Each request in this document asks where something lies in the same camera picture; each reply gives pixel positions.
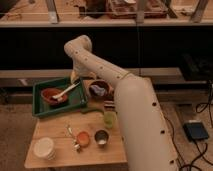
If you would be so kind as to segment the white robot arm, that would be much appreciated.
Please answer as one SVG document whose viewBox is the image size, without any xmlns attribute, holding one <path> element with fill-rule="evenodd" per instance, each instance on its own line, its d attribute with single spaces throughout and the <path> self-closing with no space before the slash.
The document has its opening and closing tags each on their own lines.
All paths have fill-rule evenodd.
<svg viewBox="0 0 213 171">
<path fill-rule="evenodd" d="M 80 76 L 95 73 L 114 88 L 129 171 L 178 171 L 177 152 L 152 83 L 92 53 L 86 35 L 64 45 Z"/>
</svg>

